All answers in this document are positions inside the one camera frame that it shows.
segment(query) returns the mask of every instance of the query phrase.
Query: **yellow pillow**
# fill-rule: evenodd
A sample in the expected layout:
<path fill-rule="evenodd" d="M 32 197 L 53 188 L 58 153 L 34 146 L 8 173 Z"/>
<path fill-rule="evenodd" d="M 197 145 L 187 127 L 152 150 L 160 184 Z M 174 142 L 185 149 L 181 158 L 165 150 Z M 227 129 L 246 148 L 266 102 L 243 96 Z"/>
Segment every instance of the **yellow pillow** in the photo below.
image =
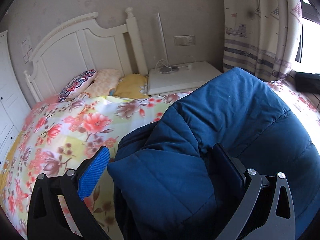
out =
<path fill-rule="evenodd" d="M 94 82 L 84 91 L 89 97 L 113 96 L 119 83 L 121 72 L 116 69 L 98 71 Z"/>
<path fill-rule="evenodd" d="M 120 98 L 148 98 L 148 79 L 139 74 L 129 74 L 119 80 L 115 96 Z"/>

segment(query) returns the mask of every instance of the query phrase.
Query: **metal screw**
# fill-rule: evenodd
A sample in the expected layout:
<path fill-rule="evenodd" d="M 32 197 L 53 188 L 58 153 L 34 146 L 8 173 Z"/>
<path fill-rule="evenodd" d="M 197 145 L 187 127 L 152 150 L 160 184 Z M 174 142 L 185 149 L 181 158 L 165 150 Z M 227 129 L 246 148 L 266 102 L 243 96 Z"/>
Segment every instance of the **metal screw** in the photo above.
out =
<path fill-rule="evenodd" d="M 70 169 L 70 170 L 68 170 L 67 171 L 67 176 L 73 176 L 75 174 L 75 170 L 73 170 L 73 169 Z"/>
<path fill-rule="evenodd" d="M 257 172 L 254 169 L 247 169 L 247 173 L 250 175 L 256 175 Z"/>
<path fill-rule="evenodd" d="M 44 173 L 39 174 L 37 178 L 38 179 L 43 179 L 44 178 Z"/>
<path fill-rule="evenodd" d="M 279 178 L 281 178 L 281 179 L 284 179 L 284 178 L 285 178 L 285 174 L 282 173 L 282 172 L 279 172 L 279 173 L 278 173 L 278 176 L 279 176 Z"/>

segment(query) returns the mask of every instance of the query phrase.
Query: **sailboat print curtain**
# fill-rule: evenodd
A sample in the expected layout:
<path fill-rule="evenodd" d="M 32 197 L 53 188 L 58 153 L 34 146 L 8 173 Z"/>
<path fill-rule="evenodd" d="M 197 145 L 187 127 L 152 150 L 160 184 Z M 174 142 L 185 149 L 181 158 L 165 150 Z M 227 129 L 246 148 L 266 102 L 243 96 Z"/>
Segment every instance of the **sailboat print curtain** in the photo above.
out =
<path fill-rule="evenodd" d="M 240 67 L 263 81 L 285 78 L 297 55 L 300 0 L 224 0 L 223 70 Z"/>

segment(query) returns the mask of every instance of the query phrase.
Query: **wall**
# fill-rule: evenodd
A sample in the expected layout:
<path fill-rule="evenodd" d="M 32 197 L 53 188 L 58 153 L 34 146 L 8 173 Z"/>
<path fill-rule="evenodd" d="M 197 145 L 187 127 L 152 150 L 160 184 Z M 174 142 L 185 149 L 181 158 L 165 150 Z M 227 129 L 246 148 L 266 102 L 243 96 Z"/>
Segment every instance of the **wall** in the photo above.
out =
<path fill-rule="evenodd" d="M 222 69 L 224 42 L 223 0 L 15 0 L 0 23 L 0 32 L 8 29 L 9 50 L 18 83 L 28 103 L 35 101 L 24 80 L 20 43 L 29 34 L 32 47 L 61 23 L 90 12 L 98 12 L 98 24 L 111 28 L 125 23 L 126 7 L 133 7 L 140 29 L 148 68 L 163 58 L 155 14 L 160 12 L 170 63 L 183 63 L 184 55 L 208 61 Z M 196 46 L 175 47 L 173 36 L 195 35 Z"/>

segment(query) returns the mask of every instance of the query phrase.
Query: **white wardrobe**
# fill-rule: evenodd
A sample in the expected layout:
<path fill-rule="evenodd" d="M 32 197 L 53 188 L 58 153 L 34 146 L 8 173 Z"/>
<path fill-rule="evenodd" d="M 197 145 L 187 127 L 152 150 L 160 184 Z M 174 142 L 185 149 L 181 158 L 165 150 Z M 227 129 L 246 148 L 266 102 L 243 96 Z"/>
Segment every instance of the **white wardrobe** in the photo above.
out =
<path fill-rule="evenodd" d="M 7 32 L 0 33 L 0 170 L 30 112 L 13 72 Z"/>

